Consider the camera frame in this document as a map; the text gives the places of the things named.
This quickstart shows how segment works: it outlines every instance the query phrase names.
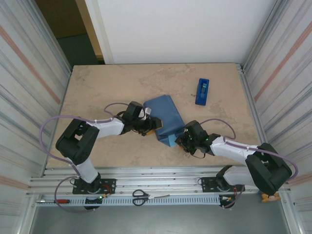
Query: beige tabletop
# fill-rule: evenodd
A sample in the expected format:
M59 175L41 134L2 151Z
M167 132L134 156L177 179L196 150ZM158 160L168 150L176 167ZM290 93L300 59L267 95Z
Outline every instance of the beige tabletop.
M199 78L210 80L206 106L195 105ZM75 66L61 114L106 119L110 116L103 108L112 102L133 100L143 104L164 94L172 97L185 124L194 119L201 122L221 118L234 127L238 142L258 144L234 63ZM109 108L114 114L122 110L125 110L123 105ZM56 156L62 157L55 149L55 142L70 121L59 120L51 150ZM232 135L225 124L217 121L207 122L203 128L208 134ZM155 134L141 136L134 132L98 139L90 157L95 167L238 164L222 156L206 155L198 159L178 146L170 148L160 143ZM47 167L68 165L49 158Z

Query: white wall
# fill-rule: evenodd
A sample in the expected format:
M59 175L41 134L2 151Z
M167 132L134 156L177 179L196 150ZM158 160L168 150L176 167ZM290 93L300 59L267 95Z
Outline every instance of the white wall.
M86 3L106 63L242 63L275 0Z

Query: screwdriver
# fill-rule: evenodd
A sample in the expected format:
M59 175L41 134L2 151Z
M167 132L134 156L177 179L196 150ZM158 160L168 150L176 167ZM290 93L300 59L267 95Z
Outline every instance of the screwdriver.
M68 199L58 199L57 200L59 204L68 204L70 203L70 200ZM55 200L45 200L45 199L40 199L40 200L36 200L36 203L55 203Z

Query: black mounting plate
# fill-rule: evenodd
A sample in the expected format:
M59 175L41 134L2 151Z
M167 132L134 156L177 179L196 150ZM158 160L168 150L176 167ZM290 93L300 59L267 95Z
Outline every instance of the black mounting plate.
M101 184L109 185L112 189L112 194L115 193L116 179L100 179L100 185ZM90 193L84 188L83 183L80 179L75 179L73 194L109 194L109 191L107 190L106 186L100 186L98 191L96 191L95 193Z
M216 182L216 177L202 177L200 178L201 188L203 193L233 193L234 187L232 185L227 185L223 190L218 186ZM243 185L236 185L237 193L242 190Z

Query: corrugated metal wall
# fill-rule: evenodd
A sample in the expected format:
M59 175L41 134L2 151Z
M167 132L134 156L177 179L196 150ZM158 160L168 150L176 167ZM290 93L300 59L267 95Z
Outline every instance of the corrugated metal wall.
M32 176L46 162L39 128L57 115L70 67L31 0L0 1L0 233L17 227ZM44 130L50 144L55 123Z
M285 0L245 74L269 143L293 159L290 182L306 233L312 233L312 0Z

